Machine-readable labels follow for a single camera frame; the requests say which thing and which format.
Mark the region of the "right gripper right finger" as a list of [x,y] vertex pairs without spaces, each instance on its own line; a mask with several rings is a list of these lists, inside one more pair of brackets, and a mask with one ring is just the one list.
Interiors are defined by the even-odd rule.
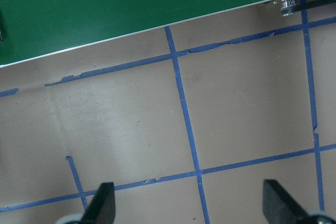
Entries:
[[310,218],[277,180],[264,179],[262,188],[263,214],[268,223],[304,223]]

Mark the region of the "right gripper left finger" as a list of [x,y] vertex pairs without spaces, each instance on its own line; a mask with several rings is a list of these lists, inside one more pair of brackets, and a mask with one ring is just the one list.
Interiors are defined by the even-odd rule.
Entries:
[[114,183],[100,184],[80,223],[113,224],[116,216],[115,203]]

